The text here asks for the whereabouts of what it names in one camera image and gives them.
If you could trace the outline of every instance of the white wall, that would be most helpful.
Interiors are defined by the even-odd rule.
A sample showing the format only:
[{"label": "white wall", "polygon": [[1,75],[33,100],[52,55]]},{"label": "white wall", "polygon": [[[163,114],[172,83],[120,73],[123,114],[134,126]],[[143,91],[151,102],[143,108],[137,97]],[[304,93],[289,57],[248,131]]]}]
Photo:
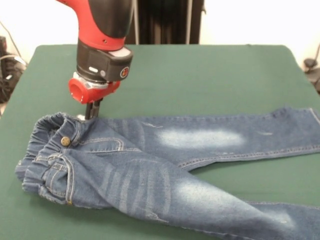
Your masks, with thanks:
[{"label": "white wall", "polygon": [[205,6],[201,44],[285,45],[301,67],[315,57],[319,0],[205,0]]},{"label": "white wall", "polygon": [[[201,44],[286,45],[300,66],[315,55],[319,0],[206,0],[205,5]],[[0,0],[0,20],[26,61],[38,45],[77,43],[75,13],[55,0]],[[0,34],[5,35],[1,27]],[[14,52],[9,41],[8,46]]]}]

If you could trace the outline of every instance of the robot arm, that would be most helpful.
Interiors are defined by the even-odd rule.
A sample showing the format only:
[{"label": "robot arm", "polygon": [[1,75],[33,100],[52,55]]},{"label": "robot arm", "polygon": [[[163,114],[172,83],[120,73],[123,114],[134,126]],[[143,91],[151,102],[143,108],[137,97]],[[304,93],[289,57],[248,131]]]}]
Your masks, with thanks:
[{"label": "robot arm", "polygon": [[86,119],[98,116],[100,101],[127,78],[133,53],[125,47],[133,0],[57,0],[78,18],[76,72],[69,81],[72,97],[87,104]]}]

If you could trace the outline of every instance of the table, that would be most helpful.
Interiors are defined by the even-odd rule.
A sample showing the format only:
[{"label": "table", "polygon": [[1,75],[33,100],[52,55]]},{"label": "table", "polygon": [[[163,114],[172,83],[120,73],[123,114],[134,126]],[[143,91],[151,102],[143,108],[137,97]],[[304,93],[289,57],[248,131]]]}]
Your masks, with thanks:
[{"label": "table", "polygon": [[[320,110],[314,87],[281,45],[129,47],[130,75],[103,100],[100,116],[259,114],[283,106]],[[68,90],[75,66],[75,45],[38,47],[0,120],[0,239],[212,240],[114,209],[62,206],[22,191],[14,169],[35,122],[56,112],[85,113]],[[239,198],[319,206],[319,157],[216,163],[191,173]]]}]

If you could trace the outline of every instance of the blue denim jeans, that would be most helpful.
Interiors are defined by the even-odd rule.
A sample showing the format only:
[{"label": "blue denim jeans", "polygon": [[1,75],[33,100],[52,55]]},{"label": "blue denim jeans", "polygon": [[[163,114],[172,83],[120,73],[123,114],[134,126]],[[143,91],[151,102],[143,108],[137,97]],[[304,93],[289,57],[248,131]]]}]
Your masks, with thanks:
[{"label": "blue denim jeans", "polygon": [[318,152],[320,118],[311,108],[88,121],[56,113],[37,121],[15,173],[26,192],[57,204],[116,208],[225,240],[319,240],[319,208],[248,202],[189,173]]}]

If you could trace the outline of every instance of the red logo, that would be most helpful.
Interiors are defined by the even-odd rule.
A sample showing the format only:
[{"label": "red logo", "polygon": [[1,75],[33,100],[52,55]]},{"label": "red logo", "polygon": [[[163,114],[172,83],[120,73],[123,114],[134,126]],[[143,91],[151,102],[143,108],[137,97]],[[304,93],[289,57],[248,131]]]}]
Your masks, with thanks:
[{"label": "red logo", "polygon": [[122,69],[120,73],[120,77],[124,79],[126,76],[128,76],[128,73],[129,73],[129,67],[126,66],[124,69]]}]

